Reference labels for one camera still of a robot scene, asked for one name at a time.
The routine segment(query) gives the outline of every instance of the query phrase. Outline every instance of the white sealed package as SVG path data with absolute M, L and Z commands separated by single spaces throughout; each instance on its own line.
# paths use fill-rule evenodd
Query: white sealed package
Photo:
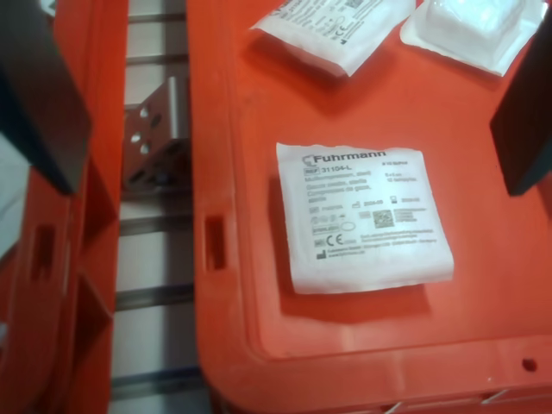
M 287 0 L 252 28 L 307 64 L 351 76 L 415 8 L 416 0 Z
M 401 40 L 504 76 L 546 9 L 543 0 L 426 0 Z
M 277 144 L 297 293 L 365 292 L 452 279 L 422 153 Z

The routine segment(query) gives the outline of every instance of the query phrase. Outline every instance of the ce mark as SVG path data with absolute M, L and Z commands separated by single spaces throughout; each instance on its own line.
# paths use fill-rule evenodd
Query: ce mark
M 342 242 L 342 236 L 343 236 L 343 235 L 336 235 L 336 236 L 334 236 L 334 235 L 329 235 L 328 237 L 326 237 L 326 243 L 328 243 L 328 246 L 332 246 L 332 247 L 335 246 L 335 244 L 332 243 L 332 238 L 335 237 L 336 243 L 342 245 L 342 244 L 343 244 L 343 242 Z

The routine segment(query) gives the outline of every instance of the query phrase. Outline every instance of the black panel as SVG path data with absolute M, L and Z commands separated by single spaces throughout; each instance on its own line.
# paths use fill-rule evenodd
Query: black panel
M 552 167 L 552 13 L 535 35 L 491 121 L 508 192 L 520 195 Z
M 0 129 L 61 192 L 76 192 L 91 132 L 85 104 L 38 0 L 0 8 Z

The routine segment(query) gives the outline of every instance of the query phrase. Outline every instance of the orange crate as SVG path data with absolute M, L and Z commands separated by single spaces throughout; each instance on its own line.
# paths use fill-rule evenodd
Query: orange crate
M 551 216 L 537 188 L 508 197 L 489 129 L 521 58 L 495 78 L 395 29 L 352 78 L 333 79 L 249 30 L 279 3 L 187 5 L 208 381 L 245 412 L 551 410 L 546 398 L 485 403 L 552 385 Z M 277 142 L 423 151 L 454 280 L 295 294 Z

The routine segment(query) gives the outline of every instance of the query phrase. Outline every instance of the fuhrmann label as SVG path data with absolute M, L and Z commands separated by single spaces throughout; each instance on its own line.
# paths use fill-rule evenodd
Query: fuhrmann label
M 360 160 L 363 158 L 385 157 L 387 154 L 385 151 L 379 151 L 377 153 L 357 153 L 357 154 L 344 154 L 344 155 L 307 155 L 303 157 L 303 162 L 307 166 L 314 166 L 319 162 L 334 162 L 345 160 Z

